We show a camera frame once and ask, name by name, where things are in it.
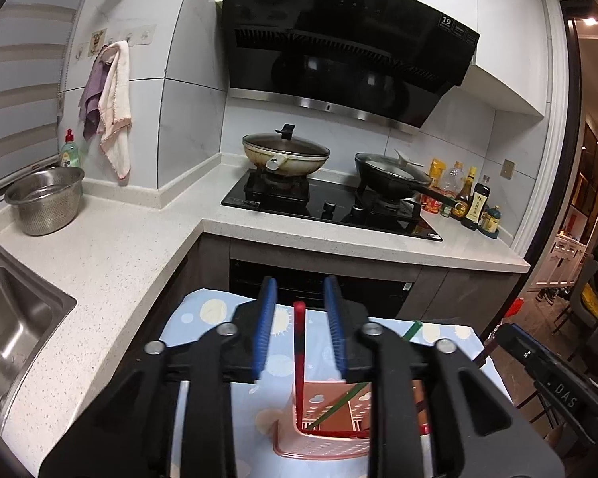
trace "purple towel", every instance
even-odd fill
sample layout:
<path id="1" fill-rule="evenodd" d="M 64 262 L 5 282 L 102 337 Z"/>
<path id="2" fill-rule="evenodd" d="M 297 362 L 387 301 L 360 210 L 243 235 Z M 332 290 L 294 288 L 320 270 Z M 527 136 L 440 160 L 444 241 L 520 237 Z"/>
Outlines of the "purple towel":
<path id="1" fill-rule="evenodd" d="M 84 121 L 84 140 L 89 139 L 97 132 L 99 125 L 99 110 L 97 103 L 99 102 L 104 83 L 108 76 L 108 71 L 111 65 L 104 63 L 98 56 L 91 68 L 91 74 L 87 85 L 84 87 L 82 96 L 80 97 L 80 120 Z"/>

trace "gray chair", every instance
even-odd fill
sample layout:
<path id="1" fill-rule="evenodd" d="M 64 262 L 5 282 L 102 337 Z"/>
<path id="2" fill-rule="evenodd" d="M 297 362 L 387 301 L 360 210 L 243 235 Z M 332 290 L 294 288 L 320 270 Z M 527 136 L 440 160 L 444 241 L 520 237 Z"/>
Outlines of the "gray chair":
<path id="1" fill-rule="evenodd" d="M 569 305 L 563 309 L 563 312 L 556 317 L 555 321 L 557 322 L 563 315 L 565 315 L 565 319 L 560 323 L 560 325 L 557 325 L 557 327 L 552 331 L 552 334 L 556 334 L 558 331 L 560 331 L 561 327 L 565 325 L 567 320 L 574 315 L 587 327 L 591 329 L 595 327 L 598 319 L 592 315 L 582 303 L 582 290 L 585 289 L 585 284 L 589 284 L 598 297 L 598 292 L 594 289 L 595 285 L 593 282 L 593 277 L 597 271 L 598 261 L 595 261 L 593 256 L 587 255 L 582 269 L 580 270 L 578 280 L 571 289 Z"/>

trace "white towel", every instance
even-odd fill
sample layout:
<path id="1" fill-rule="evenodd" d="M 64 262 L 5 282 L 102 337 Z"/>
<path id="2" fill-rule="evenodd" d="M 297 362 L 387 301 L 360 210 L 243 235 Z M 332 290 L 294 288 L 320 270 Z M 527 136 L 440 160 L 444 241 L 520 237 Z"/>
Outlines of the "white towel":
<path id="1" fill-rule="evenodd" d="M 102 90 L 99 104 L 100 148 L 123 180 L 131 170 L 129 158 L 129 128 L 131 127 L 131 103 L 129 102 L 129 44 L 118 41 L 106 47 L 100 54 L 111 68 Z"/>

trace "metal colander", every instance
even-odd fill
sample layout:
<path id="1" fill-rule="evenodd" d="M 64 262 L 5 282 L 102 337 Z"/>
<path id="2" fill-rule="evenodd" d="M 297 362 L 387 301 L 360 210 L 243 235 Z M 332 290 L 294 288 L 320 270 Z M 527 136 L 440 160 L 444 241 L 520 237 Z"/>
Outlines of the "metal colander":
<path id="1" fill-rule="evenodd" d="M 84 171 L 78 167 L 39 170 L 13 183 L 4 201 L 13 206 L 17 225 L 29 235 L 46 235 L 67 226 L 78 213 Z"/>

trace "towel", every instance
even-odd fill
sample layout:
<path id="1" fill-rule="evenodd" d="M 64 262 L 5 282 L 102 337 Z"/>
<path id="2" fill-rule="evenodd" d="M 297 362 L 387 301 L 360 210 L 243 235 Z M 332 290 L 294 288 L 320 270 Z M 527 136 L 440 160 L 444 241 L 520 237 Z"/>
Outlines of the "towel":
<path id="1" fill-rule="evenodd" d="M 80 108 L 80 120 L 84 122 L 83 136 L 84 140 L 86 141 L 91 139 L 91 137 L 97 132 L 97 127 L 99 126 L 100 117 L 97 106 L 99 104 L 99 99 L 102 95 L 102 90 L 104 89 L 104 84 L 106 82 L 106 78 L 108 77 L 110 67 L 111 65 L 108 65 L 102 61 L 101 57 L 98 55 L 93 63 L 93 66 L 91 67 L 89 80 L 87 81 L 87 85 L 84 87 L 84 91 L 80 97 L 80 103 L 78 106 Z"/>
<path id="2" fill-rule="evenodd" d="M 129 44 L 118 41 L 106 47 L 100 55 L 110 63 L 108 76 L 98 110 L 100 123 L 100 148 L 115 169 L 120 180 L 131 170 L 129 158 L 129 128 L 131 127 L 131 103 L 129 102 Z"/>

